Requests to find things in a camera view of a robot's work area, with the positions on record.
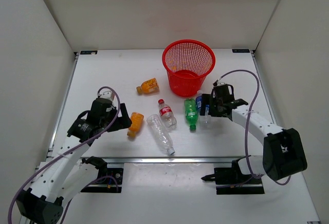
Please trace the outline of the blue label water bottle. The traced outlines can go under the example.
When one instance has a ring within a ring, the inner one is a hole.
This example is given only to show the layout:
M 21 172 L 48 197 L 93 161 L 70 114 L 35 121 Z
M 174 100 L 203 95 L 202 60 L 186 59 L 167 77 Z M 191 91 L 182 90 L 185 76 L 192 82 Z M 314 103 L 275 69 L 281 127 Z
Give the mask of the blue label water bottle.
M 199 123 L 200 123 L 200 127 L 202 129 L 208 129 L 210 127 L 210 123 L 211 123 L 211 117 L 208 114 L 209 113 L 209 105 L 206 105 L 205 115 L 204 116 L 200 115 L 200 111 L 201 111 L 201 107 L 202 107 L 202 94 L 203 94 L 203 91 L 198 90 L 196 98 L 195 98 L 196 108 L 197 108 L 197 113 L 198 113 L 198 120 L 199 120 Z

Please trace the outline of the green soda bottle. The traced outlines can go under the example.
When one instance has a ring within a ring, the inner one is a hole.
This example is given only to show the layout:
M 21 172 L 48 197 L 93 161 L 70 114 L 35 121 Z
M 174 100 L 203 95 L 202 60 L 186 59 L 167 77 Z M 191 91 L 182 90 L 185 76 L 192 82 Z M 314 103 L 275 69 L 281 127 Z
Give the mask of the green soda bottle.
M 186 117 L 186 121 L 189 125 L 189 129 L 191 132 L 194 132 L 194 131 L 196 131 L 196 124 L 198 121 L 198 114 L 197 114 L 195 100 L 194 99 L 185 99 L 184 107 L 185 107 L 185 117 Z

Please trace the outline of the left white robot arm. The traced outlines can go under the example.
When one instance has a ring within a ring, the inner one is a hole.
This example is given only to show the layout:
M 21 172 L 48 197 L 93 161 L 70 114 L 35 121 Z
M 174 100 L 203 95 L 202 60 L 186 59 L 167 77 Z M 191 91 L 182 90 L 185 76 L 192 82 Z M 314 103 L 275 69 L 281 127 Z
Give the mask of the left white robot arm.
M 107 179 L 106 162 L 95 156 L 83 159 L 101 132 L 114 132 L 131 126 L 126 106 L 118 108 L 107 98 L 96 98 L 90 110 L 78 115 L 59 150 L 26 190 L 16 198 L 20 213 L 34 223 L 57 223 L 64 206 L 90 182 Z

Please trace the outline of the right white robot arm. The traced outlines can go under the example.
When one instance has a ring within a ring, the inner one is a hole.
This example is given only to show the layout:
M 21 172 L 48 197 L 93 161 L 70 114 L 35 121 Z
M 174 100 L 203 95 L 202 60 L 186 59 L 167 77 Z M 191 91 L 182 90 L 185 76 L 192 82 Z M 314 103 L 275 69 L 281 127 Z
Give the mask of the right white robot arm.
M 307 169 L 307 160 L 299 132 L 284 129 L 253 111 L 243 99 L 234 97 L 232 85 L 213 87 L 210 94 L 202 94 L 200 115 L 228 118 L 245 129 L 245 136 L 253 135 L 262 145 L 261 156 L 245 155 L 232 162 L 231 178 L 238 183 L 249 176 L 268 176 L 278 181 Z

